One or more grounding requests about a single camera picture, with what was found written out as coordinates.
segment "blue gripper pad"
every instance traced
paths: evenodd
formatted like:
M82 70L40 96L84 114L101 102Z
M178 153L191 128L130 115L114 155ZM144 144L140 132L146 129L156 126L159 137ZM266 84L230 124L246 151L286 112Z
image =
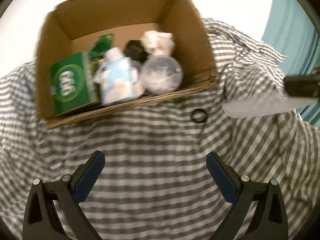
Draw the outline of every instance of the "blue gripper pad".
M91 163L75 185L73 199L77 204L87 200L90 191L92 190L106 164L106 158L103 152L95 151L94 154L96 154L96 156L93 160L88 160L88 162L91 161Z
M223 164L225 167L223 167L222 164L220 165L218 160L212 153L209 153L207 155L206 164L207 169L211 174L213 180L217 184L224 200L228 203L231 203L232 205L235 205L238 200L237 187L228 176L227 172L224 170L227 165L225 165L224 163Z

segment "cardboard box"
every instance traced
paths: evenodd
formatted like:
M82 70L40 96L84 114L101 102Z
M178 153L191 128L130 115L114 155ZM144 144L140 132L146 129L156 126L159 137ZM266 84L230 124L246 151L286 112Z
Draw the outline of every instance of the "cardboard box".
M99 104L91 68L86 51L73 54L50 67L50 90L56 115Z
M70 116L55 116L50 96L50 67L77 52L88 51L100 35L114 33L114 47L124 49L145 31L173 33L172 56L181 64L184 79L179 90L138 98ZM48 128L75 123L128 107L152 104L215 86L216 70L205 29L191 0L67 0L47 15L36 58L36 107Z

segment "blue curtain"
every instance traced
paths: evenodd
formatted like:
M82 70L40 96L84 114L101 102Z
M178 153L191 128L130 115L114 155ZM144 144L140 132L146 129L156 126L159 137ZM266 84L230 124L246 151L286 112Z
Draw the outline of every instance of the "blue curtain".
M279 64L286 75L309 74L320 63L320 37L296 0L273 0L262 40L287 56ZM320 104L299 109L303 120L320 127Z

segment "green box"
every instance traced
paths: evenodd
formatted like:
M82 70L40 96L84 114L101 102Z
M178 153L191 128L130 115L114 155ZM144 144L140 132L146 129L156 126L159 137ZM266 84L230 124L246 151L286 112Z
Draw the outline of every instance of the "green box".
M67 57L50 67L51 95L56 115L96 105L99 96L92 82L92 68L86 51Z

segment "gingham tablecloth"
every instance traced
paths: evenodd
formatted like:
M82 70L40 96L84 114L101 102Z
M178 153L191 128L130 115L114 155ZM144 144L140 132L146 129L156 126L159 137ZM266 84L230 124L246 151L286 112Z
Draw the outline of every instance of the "gingham tablecloth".
M216 90L46 130L33 102L33 63L0 80L0 216L19 239L32 181L72 173L94 150L106 166L81 208L103 239L208 239L230 208L206 169L211 151L253 181L277 179L290 238L297 233L318 197L320 132L296 111L228 117L222 102L283 89L284 56L222 22L204 25ZM207 111L205 124L191 120L196 108Z

